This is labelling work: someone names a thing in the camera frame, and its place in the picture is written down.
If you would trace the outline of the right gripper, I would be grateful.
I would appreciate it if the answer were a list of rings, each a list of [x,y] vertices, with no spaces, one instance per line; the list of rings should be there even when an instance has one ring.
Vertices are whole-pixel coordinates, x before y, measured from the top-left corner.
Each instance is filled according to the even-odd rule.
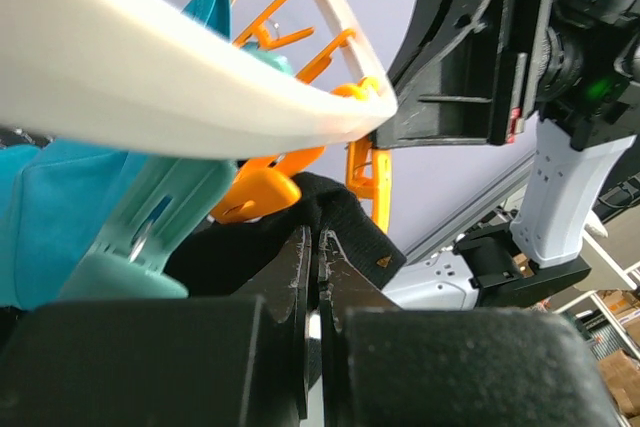
[[[502,46],[516,77],[494,114]],[[377,149],[503,145],[533,113],[572,147],[636,135],[639,0],[415,0],[388,77],[398,110]]]

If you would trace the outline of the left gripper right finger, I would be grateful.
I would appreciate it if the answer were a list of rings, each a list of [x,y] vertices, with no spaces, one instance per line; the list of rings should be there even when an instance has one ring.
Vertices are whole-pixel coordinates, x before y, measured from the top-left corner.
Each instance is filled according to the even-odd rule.
[[[397,308],[320,237],[328,426],[616,426],[596,360],[564,318]]]

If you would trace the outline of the white round clip hanger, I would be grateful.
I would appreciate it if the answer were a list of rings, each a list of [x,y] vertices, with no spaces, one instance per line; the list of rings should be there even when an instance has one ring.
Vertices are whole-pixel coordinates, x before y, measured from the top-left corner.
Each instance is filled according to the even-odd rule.
[[[1,122],[139,152],[250,158],[357,140],[397,111],[347,0],[315,0],[366,100],[305,84],[164,0],[1,0]]]

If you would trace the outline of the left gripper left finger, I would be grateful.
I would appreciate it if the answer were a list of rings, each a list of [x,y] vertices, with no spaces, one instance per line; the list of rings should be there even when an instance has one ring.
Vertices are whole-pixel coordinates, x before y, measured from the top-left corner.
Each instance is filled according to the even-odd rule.
[[[1,354],[5,426],[296,426],[307,415],[312,236],[237,293],[60,302]]]

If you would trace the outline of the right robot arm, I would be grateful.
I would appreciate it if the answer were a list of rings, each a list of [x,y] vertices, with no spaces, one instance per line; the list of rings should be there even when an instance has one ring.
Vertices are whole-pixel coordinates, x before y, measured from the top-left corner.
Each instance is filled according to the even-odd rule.
[[[503,145],[536,116],[516,217],[403,267],[404,308],[528,307],[585,279],[589,211],[639,133],[639,0],[415,0],[376,148]]]

